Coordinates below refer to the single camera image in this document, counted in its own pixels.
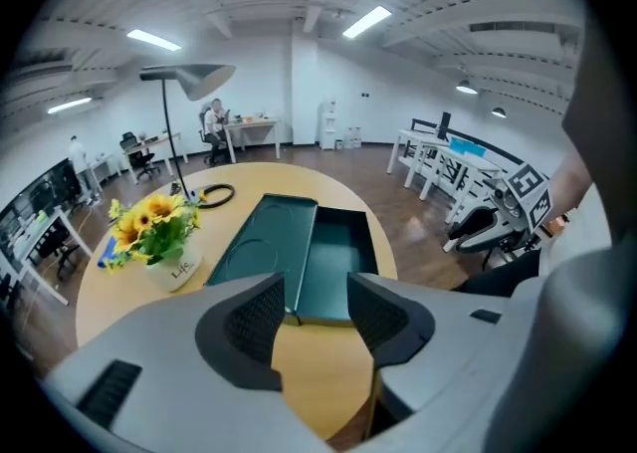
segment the floor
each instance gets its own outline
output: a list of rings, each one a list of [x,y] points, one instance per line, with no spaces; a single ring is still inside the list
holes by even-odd
[[[447,254],[442,251],[448,228],[444,218],[449,209],[449,198],[434,188],[426,201],[420,201],[414,189],[403,187],[406,168],[402,164],[396,165],[393,174],[386,174],[390,151],[391,147],[386,145],[366,145],[340,151],[284,146],[281,148],[280,162],[318,170],[339,180],[360,196],[374,212],[387,235],[398,277],[402,281],[451,289],[468,276],[481,271],[483,256]],[[237,159],[239,162],[276,161],[272,147],[237,151]],[[131,204],[170,181],[163,163],[159,165],[162,168],[159,176],[152,180],[142,177],[136,186],[132,185],[127,174],[115,177],[104,186],[106,200],[102,204],[76,211],[72,222],[91,249],[96,247],[108,229],[107,211],[112,198]],[[203,155],[192,156],[188,164],[181,166],[184,174],[206,168]],[[422,187],[418,177],[414,179],[412,187]],[[73,258],[78,263],[78,269],[59,286],[69,305],[62,306],[46,291],[39,289],[35,282],[26,282],[22,302],[14,317],[18,342],[33,356],[33,368],[40,377],[77,348],[75,304],[88,257],[77,250]],[[49,281],[55,281],[55,261],[44,261],[39,270]],[[349,442],[347,438],[350,435],[340,434],[343,440],[338,441],[338,449]]]

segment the fluorescent light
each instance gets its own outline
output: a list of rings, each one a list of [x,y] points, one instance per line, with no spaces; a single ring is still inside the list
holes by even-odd
[[[68,108],[77,107],[79,105],[85,105],[86,103],[90,103],[91,101],[92,101],[91,98],[78,99],[77,101],[71,101],[70,103],[64,103],[63,105],[59,105],[58,107],[49,108],[48,113],[51,114],[51,113],[61,112],[62,110],[66,110]]]
[[[500,107],[493,108],[491,113],[494,114],[495,116],[499,116],[500,118],[507,118],[507,112],[505,112]]]
[[[478,91],[476,91],[471,84],[469,83],[469,80],[463,80],[462,82],[460,82],[458,84],[458,87],[456,87],[457,91],[460,92],[464,92],[465,94],[477,94]]]
[[[157,37],[156,35],[149,34],[144,32],[143,30],[133,30],[132,32],[128,32],[126,34],[130,39],[137,39],[138,41],[143,41],[144,43],[154,44],[155,46],[159,46],[160,48],[164,48],[170,51],[177,51],[181,49],[181,46],[177,46],[176,44],[172,44],[161,37]]]
[[[342,35],[349,39],[353,39],[361,32],[364,32],[369,27],[374,26],[379,21],[382,21],[387,16],[391,16],[391,12],[382,7],[376,7],[369,14],[365,14],[362,18],[356,21],[353,25],[351,25],[347,30],[345,30]]]

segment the person in white shirt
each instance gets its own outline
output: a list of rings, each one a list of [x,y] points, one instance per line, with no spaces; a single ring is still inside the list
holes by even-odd
[[[212,145],[210,150],[210,160],[208,164],[214,164],[215,155],[222,141],[227,141],[226,131],[223,128],[224,123],[228,122],[226,111],[221,105],[221,100],[213,100],[210,108],[203,118],[204,139]]]
[[[524,280],[546,276],[565,260],[610,247],[610,230],[601,198],[575,150],[564,158],[549,188],[553,207],[545,221],[568,212],[569,221],[561,234],[552,237],[539,250],[469,278],[454,291],[510,297]]]
[[[69,160],[73,170],[80,182],[82,195],[87,204],[92,202],[93,186],[91,183],[91,171],[87,162],[87,152],[84,146],[78,141],[77,136],[71,136],[71,146],[69,147]]]

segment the white vase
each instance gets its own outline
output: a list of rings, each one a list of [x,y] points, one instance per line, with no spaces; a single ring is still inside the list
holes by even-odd
[[[183,247],[178,259],[161,260],[146,266],[148,278],[163,292],[174,292],[183,287],[201,264],[201,254],[190,243]]]

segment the round wooden table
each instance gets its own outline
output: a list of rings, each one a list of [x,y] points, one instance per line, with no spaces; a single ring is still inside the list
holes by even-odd
[[[98,258],[110,237],[106,234],[82,278],[76,313],[78,345],[146,303],[201,289],[264,193],[302,196],[313,198],[324,207],[364,211],[378,274],[396,278],[391,248],[380,223],[353,191],[331,177],[300,166],[251,162],[199,171],[185,177],[185,181],[189,188],[226,182],[236,189],[235,197],[227,204],[202,211],[201,230],[192,238],[203,255],[197,272],[174,294],[155,288],[140,263],[129,263],[110,275],[98,267]],[[166,185],[155,192],[168,191]],[[371,388],[372,359],[354,328],[281,325],[275,340],[273,368],[282,375],[287,403],[323,439],[347,423]]]

